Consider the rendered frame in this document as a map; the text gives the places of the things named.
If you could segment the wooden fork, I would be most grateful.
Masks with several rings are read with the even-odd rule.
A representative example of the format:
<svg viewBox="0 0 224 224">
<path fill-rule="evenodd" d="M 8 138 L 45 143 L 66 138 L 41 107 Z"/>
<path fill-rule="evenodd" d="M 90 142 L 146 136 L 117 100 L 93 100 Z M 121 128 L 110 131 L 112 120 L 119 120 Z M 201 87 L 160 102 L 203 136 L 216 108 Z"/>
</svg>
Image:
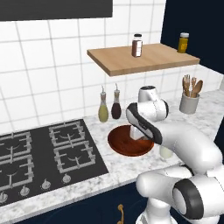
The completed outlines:
<svg viewBox="0 0 224 224">
<path fill-rule="evenodd" d="M 195 88 L 195 85 L 196 85 L 196 80 L 197 78 L 196 77 L 192 77 L 192 91 L 191 91 L 191 97 L 193 98 L 194 97 L 194 88 Z"/>
</svg>

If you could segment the grey utensil pot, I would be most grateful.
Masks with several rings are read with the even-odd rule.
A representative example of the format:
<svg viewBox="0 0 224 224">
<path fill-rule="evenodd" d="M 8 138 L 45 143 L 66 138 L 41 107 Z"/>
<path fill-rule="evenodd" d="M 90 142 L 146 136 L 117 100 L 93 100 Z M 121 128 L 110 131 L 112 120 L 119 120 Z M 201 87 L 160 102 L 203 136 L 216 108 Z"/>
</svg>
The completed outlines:
<svg viewBox="0 0 224 224">
<path fill-rule="evenodd" d="M 179 104 L 179 111 L 187 115 L 194 114 L 198 107 L 199 100 L 200 100 L 199 95 L 197 95 L 196 98 L 192 98 L 186 96 L 185 94 L 182 94 Z"/>
</svg>

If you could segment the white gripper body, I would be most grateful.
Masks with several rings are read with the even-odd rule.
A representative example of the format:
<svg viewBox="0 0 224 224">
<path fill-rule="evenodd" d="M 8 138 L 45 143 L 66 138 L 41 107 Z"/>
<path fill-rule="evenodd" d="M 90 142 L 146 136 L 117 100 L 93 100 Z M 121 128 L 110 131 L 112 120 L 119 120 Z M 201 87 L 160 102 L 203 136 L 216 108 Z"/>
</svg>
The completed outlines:
<svg viewBox="0 0 224 224">
<path fill-rule="evenodd" d="M 144 136 L 144 134 L 135 126 L 131 125 L 130 126 L 130 131 L 129 131 L 129 136 L 133 139 L 133 140 L 139 140 L 140 138 L 142 138 Z"/>
</svg>

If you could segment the brown wooden bowl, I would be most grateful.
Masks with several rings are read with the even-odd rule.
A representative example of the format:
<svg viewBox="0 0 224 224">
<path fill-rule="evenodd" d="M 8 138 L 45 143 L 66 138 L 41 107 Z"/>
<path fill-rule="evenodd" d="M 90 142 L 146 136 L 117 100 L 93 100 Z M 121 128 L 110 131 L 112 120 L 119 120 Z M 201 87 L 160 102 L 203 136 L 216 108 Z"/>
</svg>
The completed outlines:
<svg viewBox="0 0 224 224">
<path fill-rule="evenodd" d="M 128 157 L 138 157 L 148 153 L 154 146 L 151 140 L 130 137 L 130 126 L 122 125 L 112 129 L 108 134 L 109 146 L 119 154 Z"/>
</svg>

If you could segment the navy cupboard door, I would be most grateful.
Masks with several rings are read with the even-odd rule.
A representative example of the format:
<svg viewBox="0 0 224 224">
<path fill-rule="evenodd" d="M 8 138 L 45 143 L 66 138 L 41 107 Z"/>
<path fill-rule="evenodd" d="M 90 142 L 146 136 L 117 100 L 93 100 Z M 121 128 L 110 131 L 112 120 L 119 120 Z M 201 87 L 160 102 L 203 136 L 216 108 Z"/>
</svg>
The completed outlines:
<svg viewBox="0 0 224 224">
<path fill-rule="evenodd" d="M 119 204 L 123 205 L 124 224 L 135 224 L 146 203 L 136 183 L 131 183 L 15 224 L 117 224 Z"/>
</svg>

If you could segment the wooden wall shelf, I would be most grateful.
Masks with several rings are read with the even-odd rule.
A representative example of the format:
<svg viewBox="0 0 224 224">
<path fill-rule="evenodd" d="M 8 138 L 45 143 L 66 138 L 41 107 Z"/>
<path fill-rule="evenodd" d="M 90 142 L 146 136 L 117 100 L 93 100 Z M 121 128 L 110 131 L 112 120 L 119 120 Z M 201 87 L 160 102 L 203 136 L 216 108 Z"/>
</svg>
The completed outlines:
<svg viewBox="0 0 224 224">
<path fill-rule="evenodd" d="M 133 57 L 130 46 L 87 50 L 87 55 L 108 75 L 118 76 L 197 65 L 200 59 L 163 44 L 143 45 L 142 56 Z"/>
</svg>

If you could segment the black range hood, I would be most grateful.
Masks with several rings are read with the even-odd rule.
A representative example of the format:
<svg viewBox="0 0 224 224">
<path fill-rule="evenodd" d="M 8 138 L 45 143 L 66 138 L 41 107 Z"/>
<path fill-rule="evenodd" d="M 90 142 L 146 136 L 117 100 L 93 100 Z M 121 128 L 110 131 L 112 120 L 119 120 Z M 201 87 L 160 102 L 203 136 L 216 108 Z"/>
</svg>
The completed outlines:
<svg viewBox="0 0 224 224">
<path fill-rule="evenodd" d="M 113 0 L 0 0 L 0 22 L 111 18 Z"/>
</svg>

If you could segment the black gas hob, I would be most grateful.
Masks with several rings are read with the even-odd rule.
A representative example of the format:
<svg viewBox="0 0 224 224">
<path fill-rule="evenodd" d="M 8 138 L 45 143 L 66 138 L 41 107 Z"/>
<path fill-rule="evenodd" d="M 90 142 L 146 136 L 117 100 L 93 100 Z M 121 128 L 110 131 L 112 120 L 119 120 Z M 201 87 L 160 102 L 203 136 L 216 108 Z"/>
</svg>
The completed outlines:
<svg viewBox="0 0 224 224">
<path fill-rule="evenodd" d="M 85 122 L 72 120 L 0 135 L 0 207 L 108 172 Z M 67 174 L 71 181 L 62 178 Z M 49 189 L 41 188 L 44 180 Z M 21 196 L 23 186 L 30 189 Z"/>
</svg>

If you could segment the yellow spice jar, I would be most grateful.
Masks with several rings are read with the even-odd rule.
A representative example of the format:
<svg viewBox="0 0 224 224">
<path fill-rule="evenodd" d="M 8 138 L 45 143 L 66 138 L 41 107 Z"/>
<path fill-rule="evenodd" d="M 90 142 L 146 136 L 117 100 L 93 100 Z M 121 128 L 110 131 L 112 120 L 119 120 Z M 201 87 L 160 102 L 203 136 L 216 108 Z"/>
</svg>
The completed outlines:
<svg viewBox="0 0 224 224">
<path fill-rule="evenodd" d="M 186 32 L 181 32 L 178 41 L 178 52 L 185 53 L 188 44 L 189 34 Z"/>
</svg>

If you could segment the wooden spoon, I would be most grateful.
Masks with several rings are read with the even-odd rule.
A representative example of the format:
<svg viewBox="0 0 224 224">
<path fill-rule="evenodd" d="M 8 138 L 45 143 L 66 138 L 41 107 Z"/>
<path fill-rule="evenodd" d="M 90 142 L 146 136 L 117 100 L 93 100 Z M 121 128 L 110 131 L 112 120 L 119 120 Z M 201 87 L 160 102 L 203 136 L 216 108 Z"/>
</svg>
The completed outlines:
<svg viewBox="0 0 224 224">
<path fill-rule="evenodd" d="M 202 80 L 199 80 L 197 82 L 197 84 L 195 85 L 194 87 L 194 90 L 192 91 L 191 93 L 191 97 L 192 98 L 196 98 L 197 97 L 197 94 L 200 92 L 200 90 L 202 89 L 202 86 L 203 86 L 203 81 Z"/>
</svg>

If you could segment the wooden slotted spatula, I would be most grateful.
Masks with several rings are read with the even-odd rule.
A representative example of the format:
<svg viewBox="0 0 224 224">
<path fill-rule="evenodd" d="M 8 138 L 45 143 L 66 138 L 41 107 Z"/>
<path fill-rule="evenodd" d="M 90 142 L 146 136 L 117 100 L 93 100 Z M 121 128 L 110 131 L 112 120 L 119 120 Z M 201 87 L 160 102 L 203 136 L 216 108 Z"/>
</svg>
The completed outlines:
<svg viewBox="0 0 224 224">
<path fill-rule="evenodd" d="M 190 75 L 187 74 L 182 79 L 182 87 L 184 90 L 184 93 L 187 97 L 190 96 L 189 87 L 190 87 Z"/>
</svg>

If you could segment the navy tall cabinet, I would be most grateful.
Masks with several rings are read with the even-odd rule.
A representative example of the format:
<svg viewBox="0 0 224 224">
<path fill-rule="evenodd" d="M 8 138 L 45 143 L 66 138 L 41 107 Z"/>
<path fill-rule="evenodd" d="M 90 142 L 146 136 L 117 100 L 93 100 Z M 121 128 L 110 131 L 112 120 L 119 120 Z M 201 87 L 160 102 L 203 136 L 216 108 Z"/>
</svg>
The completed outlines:
<svg viewBox="0 0 224 224">
<path fill-rule="evenodd" d="M 160 42 L 177 49 L 181 32 L 189 34 L 187 53 L 224 74 L 224 0 L 166 0 Z"/>
</svg>

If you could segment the dark brown vinegar bottle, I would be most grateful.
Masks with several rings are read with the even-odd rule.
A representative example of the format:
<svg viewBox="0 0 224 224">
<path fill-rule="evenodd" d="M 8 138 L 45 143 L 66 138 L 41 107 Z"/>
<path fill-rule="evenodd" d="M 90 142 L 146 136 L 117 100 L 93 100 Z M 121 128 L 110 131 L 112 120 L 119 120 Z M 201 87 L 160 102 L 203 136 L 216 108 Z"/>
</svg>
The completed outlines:
<svg viewBox="0 0 224 224">
<path fill-rule="evenodd" d="M 119 96 L 120 96 L 120 90 L 118 89 L 118 87 L 116 87 L 114 91 L 114 103 L 111 109 L 111 115 L 114 119 L 119 119 L 122 113 L 121 105 L 119 102 Z"/>
</svg>

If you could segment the brown spice jar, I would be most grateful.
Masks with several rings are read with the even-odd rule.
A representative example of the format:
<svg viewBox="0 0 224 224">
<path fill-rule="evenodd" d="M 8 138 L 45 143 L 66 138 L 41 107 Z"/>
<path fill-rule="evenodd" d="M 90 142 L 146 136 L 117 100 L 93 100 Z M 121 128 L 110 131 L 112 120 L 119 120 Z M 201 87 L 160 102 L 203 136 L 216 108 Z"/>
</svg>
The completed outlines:
<svg viewBox="0 0 224 224">
<path fill-rule="evenodd" d="M 142 55 L 142 46 L 143 46 L 142 35 L 139 33 L 136 33 L 132 40 L 132 56 L 133 57 L 140 57 Z"/>
</svg>

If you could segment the pale lemonade glass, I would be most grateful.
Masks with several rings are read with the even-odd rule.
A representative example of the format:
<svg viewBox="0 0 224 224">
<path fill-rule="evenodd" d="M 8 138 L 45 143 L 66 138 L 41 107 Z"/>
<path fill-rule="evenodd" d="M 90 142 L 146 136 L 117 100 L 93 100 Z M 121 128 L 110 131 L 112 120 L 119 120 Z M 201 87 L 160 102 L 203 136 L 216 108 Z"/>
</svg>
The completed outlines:
<svg viewBox="0 0 224 224">
<path fill-rule="evenodd" d="M 160 154 L 160 157 L 161 158 L 168 159 L 168 158 L 171 158 L 172 157 L 173 152 L 170 149 L 168 149 L 168 148 L 166 148 L 164 146 L 160 146 L 160 148 L 159 148 L 159 154 Z"/>
</svg>

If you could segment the yellow-green oil bottle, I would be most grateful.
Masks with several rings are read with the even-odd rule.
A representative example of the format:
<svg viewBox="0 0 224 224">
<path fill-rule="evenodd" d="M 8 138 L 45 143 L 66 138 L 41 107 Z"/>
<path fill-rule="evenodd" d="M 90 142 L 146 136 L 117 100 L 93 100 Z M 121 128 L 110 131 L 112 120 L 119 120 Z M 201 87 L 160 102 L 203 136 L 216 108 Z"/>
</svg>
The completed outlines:
<svg viewBox="0 0 224 224">
<path fill-rule="evenodd" d="M 105 123 L 109 119 L 109 111 L 106 104 L 106 92 L 101 91 L 101 104 L 98 110 L 98 118 L 102 123 Z"/>
</svg>

